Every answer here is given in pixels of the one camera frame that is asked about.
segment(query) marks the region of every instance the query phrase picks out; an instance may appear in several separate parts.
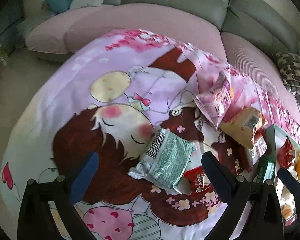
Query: blue cloth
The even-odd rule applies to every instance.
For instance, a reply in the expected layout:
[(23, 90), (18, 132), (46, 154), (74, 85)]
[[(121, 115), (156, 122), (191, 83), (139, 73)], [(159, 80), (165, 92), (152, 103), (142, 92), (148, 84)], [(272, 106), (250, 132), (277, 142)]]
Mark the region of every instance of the blue cloth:
[(45, 0), (44, 3), (47, 3), (48, 9), (54, 13), (63, 13), (66, 12), (71, 4), (72, 0)]

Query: green snack bag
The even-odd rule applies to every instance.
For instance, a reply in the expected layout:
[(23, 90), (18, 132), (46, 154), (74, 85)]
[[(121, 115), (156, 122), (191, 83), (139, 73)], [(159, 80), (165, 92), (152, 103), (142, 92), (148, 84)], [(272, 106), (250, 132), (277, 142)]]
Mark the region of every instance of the green snack bag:
[(274, 164), (266, 156), (262, 155), (259, 159), (257, 172), (253, 182), (263, 183), (266, 179), (272, 179), (274, 174)]

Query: pink sofa cover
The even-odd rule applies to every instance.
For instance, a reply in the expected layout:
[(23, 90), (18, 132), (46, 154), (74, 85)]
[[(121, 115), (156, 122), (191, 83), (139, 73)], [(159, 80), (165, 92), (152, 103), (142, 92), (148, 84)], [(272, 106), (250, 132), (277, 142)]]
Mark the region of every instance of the pink sofa cover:
[(32, 51), (68, 54), (69, 49), (64, 43), (68, 28), (79, 19), (111, 7), (114, 6), (87, 7), (58, 14), (34, 28), (26, 38), (26, 45)]
[(280, 72), (271, 59), (240, 36), (222, 32), (221, 38), (228, 63), (262, 86), (300, 124), (300, 107), (295, 97), (285, 89)]
[(145, 29), (193, 46), (226, 60), (220, 32), (213, 24), (171, 7), (133, 3), (88, 15), (74, 23), (65, 34), (71, 52), (114, 28)]

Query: blanket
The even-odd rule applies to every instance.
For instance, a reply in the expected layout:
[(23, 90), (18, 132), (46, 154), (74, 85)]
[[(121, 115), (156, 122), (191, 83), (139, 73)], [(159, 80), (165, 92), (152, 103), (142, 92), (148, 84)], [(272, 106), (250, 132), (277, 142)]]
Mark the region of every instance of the blanket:
[[(215, 131), (193, 102), (220, 71), (235, 95), (226, 118), (245, 106), (255, 107), (270, 124), (291, 129), (287, 132), (300, 143), (300, 127), (289, 113), (228, 63), (149, 31), (114, 30), (65, 62), (15, 125), (0, 174), (8, 209), (18, 216), (29, 178), (53, 181), (96, 152), (99, 168), (75, 205), (96, 239), (204, 239), (227, 207), (210, 184), (201, 194), (169, 195), (127, 173), (157, 126), (204, 142), (233, 174), (243, 171), (235, 154), (241, 146)], [(200, 166), (201, 156), (194, 151), (187, 170)], [(68, 239), (53, 203), (50, 208), (61, 235)], [(247, 204), (232, 238), (240, 234), (249, 210)]]

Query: pink snack bag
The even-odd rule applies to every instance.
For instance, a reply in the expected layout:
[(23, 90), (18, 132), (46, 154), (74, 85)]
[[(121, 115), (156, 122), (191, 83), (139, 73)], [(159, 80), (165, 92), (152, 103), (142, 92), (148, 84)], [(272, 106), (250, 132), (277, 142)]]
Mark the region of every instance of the pink snack bag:
[(233, 98), (230, 83), (220, 72), (216, 83), (206, 92), (194, 96), (194, 102), (204, 116), (218, 129)]

